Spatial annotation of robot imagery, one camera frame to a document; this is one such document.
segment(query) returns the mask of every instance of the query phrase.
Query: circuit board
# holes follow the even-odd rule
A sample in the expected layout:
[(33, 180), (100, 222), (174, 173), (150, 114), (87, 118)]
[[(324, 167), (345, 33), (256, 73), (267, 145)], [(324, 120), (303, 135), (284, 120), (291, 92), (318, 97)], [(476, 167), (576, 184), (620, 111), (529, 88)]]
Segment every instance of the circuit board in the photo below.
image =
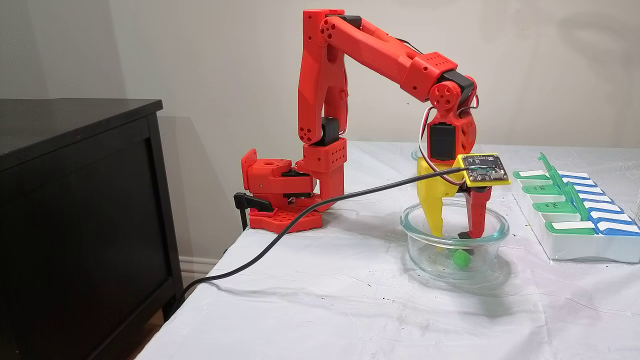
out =
[(479, 169), (472, 168), (467, 170), (469, 180), (471, 181), (504, 181), (509, 179), (498, 154), (464, 155), (462, 157), (462, 162), (466, 167), (488, 167)]

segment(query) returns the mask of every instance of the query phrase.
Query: black clamp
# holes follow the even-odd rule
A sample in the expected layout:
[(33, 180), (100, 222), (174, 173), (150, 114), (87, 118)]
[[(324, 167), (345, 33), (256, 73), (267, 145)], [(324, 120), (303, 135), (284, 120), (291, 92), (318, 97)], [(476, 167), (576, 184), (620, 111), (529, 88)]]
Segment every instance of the black clamp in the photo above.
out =
[(256, 209), (257, 211), (263, 213), (272, 213), (273, 206), (270, 201), (260, 199), (255, 196), (247, 195), (246, 193), (235, 193), (234, 194), (234, 203), (236, 204), (236, 209), (240, 210), (240, 221), (242, 222), (242, 231), (246, 229), (249, 225), (246, 220), (246, 210)]

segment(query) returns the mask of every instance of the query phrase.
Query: wall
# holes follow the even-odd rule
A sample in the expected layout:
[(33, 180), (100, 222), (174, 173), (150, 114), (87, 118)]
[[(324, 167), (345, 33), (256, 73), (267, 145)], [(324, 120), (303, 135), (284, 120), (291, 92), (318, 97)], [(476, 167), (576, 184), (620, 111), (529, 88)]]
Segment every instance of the wall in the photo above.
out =
[[(458, 62), (479, 85), (480, 143), (640, 146), (634, 0), (5, 0), (2, 6), (0, 96), (164, 101), (161, 131), (180, 254), (194, 272), (210, 267), (240, 232), (232, 203), (242, 190), (240, 157), (252, 147), (261, 157), (301, 156), (303, 8), (345, 8)], [(348, 138), (414, 141), (424, 104), (351, 60), (347, 67)]]

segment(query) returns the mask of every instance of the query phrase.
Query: black dresser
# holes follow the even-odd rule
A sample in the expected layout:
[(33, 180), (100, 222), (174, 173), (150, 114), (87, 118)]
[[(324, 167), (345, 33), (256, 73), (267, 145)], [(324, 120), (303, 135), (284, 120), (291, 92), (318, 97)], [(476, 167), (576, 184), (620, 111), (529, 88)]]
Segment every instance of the black dresser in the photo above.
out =
[(160, 100), (0, 99), (0, 359), (118, 359), (182, 290)]

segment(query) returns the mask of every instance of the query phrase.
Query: clear glass bowl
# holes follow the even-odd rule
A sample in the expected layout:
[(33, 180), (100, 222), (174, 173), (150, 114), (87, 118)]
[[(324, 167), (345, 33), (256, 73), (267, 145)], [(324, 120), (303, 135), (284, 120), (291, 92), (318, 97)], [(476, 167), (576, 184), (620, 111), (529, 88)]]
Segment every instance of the clear glass bowl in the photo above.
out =
[(492, 270), (499, 243), (509, 234), (507, 220), (487, 208), (483, 236), (460, 239), (458, 234), (469, 230), (465, 201), (444, 199), (442, 204), (442, 237), (431, 234), (420, 203), (400, 216), (415, 266), (432, 276), (454, 280), (473, 279)]
[(422, 157), (422, 153), (420, 152), (420, 149), (415, 149), (414, 151), (411, 152), (411, 159), (418, 161), (418, 159), (421, 157)]

